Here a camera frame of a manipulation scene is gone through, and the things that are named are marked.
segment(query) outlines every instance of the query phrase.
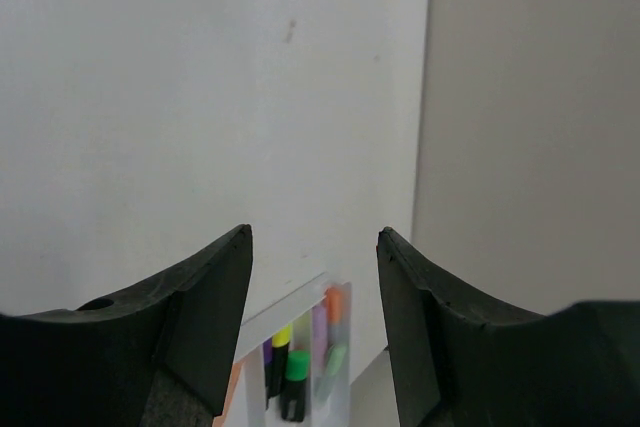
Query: clear plastic container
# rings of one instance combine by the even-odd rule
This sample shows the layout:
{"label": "clear plastic container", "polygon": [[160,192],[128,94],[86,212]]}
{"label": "clear plastic container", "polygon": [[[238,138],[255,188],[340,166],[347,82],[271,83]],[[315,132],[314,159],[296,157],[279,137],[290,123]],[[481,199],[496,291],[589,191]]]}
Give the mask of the clear plastic container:
{"label": "clear plastic container", "polygon": [[[329,382],[323,390],[328,391],[326,401],[318,398],[328,358],[316,358],[314,348],[314,325],[312,309],[325,301],[325,292],[336,287],[342,293],[342,318],[339,342],[346,348],[340,356],[339,365],[332,366]],[[280,414],[280,402],[273,398],[267,409],[265,387],[264,354],[262,344],[287,324],[292,324],[290,350],[302,349],[311,352],[311,368],[306,380],[306,416],[303,422],[284,421]],[[243,362],[225,427],[348,427],[350,407],[349,358],[351,348],[351,284],[333,282],[323,274],[303,285],[276,304],[247,320],[240,328],[235,362]]]}

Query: highlighter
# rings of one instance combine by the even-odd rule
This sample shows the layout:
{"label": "highlighter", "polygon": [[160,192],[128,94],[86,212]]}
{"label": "highlighter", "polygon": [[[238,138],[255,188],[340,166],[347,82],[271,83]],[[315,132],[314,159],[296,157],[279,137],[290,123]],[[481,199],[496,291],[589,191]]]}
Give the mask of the highlighter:
{"label": "highlighter", "polygon": [[342,309],[344,299],[338,287],[329,287],[325,292],[329,318],[329,344],[335,345],[342,337]]}
{"label": "highlighter", "polygon": [[311,354],[294,350],[289,354],[284,390],[280,396],[280,415],[287,422],[304,422],[307,411],[307,378]]}
{"label": "highlighter", "polygon": [[346,356],[347,346],[344,344],[334,345],[329,350],[327,368],[318,381],[318,390],[316,391],[316,399],[320,404],[324,404],[329,399]]}
{"label": "highlighter", "polygon": [[313,307],[311,315],[313,325],[313,370],[320,375],[324,370],[327,348],[329,347],[326,303],[323,301]]}
{"label": "highlighter", "polygon": [[269,386],[271,385],[271,373],[273,372],[271,361],[273,360],[273,346],[271,339],[262,344],[262,354],[264,358],[264,385],[267,397],[267,409],[269,408]]}
{"label": "highlighter", "polygon": [[273,346],[271,361],[271,383],[269,384],[269,398],[282,393],[284,374],[289,357],[289,342],[291,341],[291,325],[287,325],[271,339]]}

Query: marker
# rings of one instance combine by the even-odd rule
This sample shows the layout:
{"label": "marker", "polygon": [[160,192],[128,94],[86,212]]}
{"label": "marker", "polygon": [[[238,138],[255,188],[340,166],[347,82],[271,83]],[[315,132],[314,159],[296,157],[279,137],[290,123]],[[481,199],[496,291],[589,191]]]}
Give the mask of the marker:
{"label": "marker", "polygon": [[304,422],[307,410],[307,377],[311,354],[294,350],[289,354],[284,390],[280,396],[280,414],[288,422]]}
{"label": "marker", "polygon": [[343,295],[339,288],[329,287],[325,292],[325,297],[329,314],[329,343],[335,345],[340,342],[342,335]]}
{"label": "marker", "polygon": [[289,342],[291,341],[291,325],[287,325],[271,339],[273,346],[273,360],[271,362],[271,383],[269,384],[269,398],[276,397],[282,392],[284,374],[289,357]]}
{"label": "marker", "polygon": [[267,398],[267,409],[269,408],[269,386],[271,385],[271,372],[273,371],[271,361],[273,360],[273,345],[271,339],[262,344],[262,356],[264,358],[264,386]]}
{"label": "marker", "polygon": [[327,368],[324,375],[318,381],[318,390],[316,391],[316,399],[320,404],[324,404],[331,395],[336,377],[340,372],[340,368],[347,356],[347,346],[345,344],[337,344],[329,350]]}
{"label": "marker", "polygon": [[313,370],[317,375],[324,371],[327,348],[329,346],[329,333],[327,326],[327,306],[323,301],[312,309],[313,325]]}
{"label": "marker", "polygon": [[229,386],[227,387],[227,395],[224,399],[224,409],[222,411],[222,415],[220,417],[216,417],[213,419],[213,425],[211,427],[223,427],[225,420],[227,420],[227,416],[229,415],[229,410],[231,410],[231,403],[233,402],[233,394],[236,391],[236,387],[238,386],[238,381],[240,380],[240,374],[242,373],[242,365],[244,364],[244,359],[239,362],[236,362],[231,367],[231,375],[229,376]]}

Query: orange marker cap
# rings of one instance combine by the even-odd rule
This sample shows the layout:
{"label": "orange marker cap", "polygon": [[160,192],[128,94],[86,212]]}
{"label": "orange marker cap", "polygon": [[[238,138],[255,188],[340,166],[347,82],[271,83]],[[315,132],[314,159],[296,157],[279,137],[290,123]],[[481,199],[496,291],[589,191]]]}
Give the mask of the orange marker cap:
{"label": "orange marker cap", "polygon": [[342,321],[342,309],[344,296],[342,291],[337,287],[329,287],[325,292],[327,299],[327,312],[329,323],[337,324]]}

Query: gray wall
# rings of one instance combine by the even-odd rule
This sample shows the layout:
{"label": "gray wall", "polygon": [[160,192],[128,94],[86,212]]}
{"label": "gray wall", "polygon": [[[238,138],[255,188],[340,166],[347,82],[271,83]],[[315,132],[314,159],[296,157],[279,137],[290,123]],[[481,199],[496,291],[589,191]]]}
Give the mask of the gray wall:
{"label": "gray wall", "polygon": [[426,6],[0,0],[0,312],[77,308],[247,222],[245,318],[351,281],[355,378],[387,342],[378,230],[411,229]]}
{"label": "gray wall", "polygon": [[414,242],[549,312],[640,297],[640,0],[431,0]]}

